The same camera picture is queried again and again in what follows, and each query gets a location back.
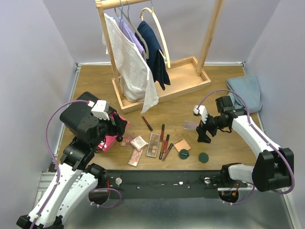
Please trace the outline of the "black organizer box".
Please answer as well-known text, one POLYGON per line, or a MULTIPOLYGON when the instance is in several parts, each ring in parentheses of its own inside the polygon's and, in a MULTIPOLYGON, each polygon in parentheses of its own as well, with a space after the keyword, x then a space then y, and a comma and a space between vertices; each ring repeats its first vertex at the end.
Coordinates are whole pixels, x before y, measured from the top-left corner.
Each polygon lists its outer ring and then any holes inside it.
MULTIPOLYGON (((91 94, 90 92, 84 92, 81 94, 77 100, 90 100, 94 103, 99 100, 98 97, 91 94)), ((77 127, 81 123, 81 120, 91 115, 91 109, 85 103, 72 103, 69 107, 67 107, 61 114, 60 114, 60 121, 62 121, 65 126, 74 134, 76 135, 77 127)), ((109 106, 108 115, 111 115, 116 110, 109 106)))

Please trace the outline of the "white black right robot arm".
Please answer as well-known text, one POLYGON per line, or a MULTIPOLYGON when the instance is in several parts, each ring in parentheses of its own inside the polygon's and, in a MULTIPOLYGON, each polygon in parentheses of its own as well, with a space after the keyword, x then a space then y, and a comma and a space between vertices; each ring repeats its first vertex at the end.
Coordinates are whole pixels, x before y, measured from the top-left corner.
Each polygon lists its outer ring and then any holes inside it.
POLYGON ((194 107, 193 113, 201 118, 196 128, 198 142, 210 143, 207 135, 215 136, 217 131, 235 131, 250 147, 256 157, 254 166, 241 163, 223 165, 219 181, 230 187, 237 180, 254 185, 260 192, 291 192, 295 187, 294 154, 289 148, 274 143, 252 121, 247 111, 236 108, 229 96, 216 99, 219 116, 210 115, 202 104, 194 107))

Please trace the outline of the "pink drawer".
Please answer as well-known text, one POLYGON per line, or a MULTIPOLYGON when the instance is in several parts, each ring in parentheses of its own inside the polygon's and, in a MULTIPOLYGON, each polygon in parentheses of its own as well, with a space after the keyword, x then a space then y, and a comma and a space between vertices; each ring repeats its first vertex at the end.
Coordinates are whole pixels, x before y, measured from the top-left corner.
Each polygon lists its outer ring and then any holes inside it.
MULTIPOLYGON (((110 114, 110 118, 111 118, 111 120, 112 121, 114 121, 114 117, 113 117, 113 115, 114 114, 117 114, 118 115, 118 113, 116 113, 116 112, 113 112, 113 113, 111 113, 110 114)), ((126 121, 127 122, 127 124, 126 124, 126 127, 125 127, 125 130, 128 128, 128 126, 129 126, 129 122, 126 120, 126 119, 124 119, 121 115, 119 115, 119 117, 122 119, 122 120, 124 120, 124 121, 126 121)), ((106 136, 106 140, 105 140, 105 143, 102 141, 98 146, 97 146, 97 151, 100 151, 100 150, 102 150, 103 152, 107 152, 108 150, 110 150, 110 148, 117 142, 117 140, 116 140, 116 138, 117 138, 117 135, 116 136, 106 136)))

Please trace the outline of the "long eyeshadow palette purple tones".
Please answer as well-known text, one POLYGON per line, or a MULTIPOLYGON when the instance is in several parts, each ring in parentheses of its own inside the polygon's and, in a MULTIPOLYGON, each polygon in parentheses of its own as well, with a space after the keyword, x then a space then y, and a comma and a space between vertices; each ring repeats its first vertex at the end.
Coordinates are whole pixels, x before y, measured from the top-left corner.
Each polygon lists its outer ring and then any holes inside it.
POLYGON ((183 124, 183 129, 188 131, 196 131, 198 123, 185 121, 183 124))

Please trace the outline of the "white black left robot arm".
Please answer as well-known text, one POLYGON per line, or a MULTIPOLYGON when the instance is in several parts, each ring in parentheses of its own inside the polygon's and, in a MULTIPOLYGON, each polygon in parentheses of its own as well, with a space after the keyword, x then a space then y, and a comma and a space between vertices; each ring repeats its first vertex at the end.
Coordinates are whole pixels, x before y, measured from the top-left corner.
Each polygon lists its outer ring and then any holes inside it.
POLYGON ((108 195, 119 193, 107 184, 106 170, 89 164, 98 145, 106 136, 122 139, 128 122, 117 113, 83 117, 76 128, 75 138, 65 148, 56 165, 57 173, 44 195, 27 215, 16 224, 22 229, 62 229, 64 220, 92 190, 108 195))

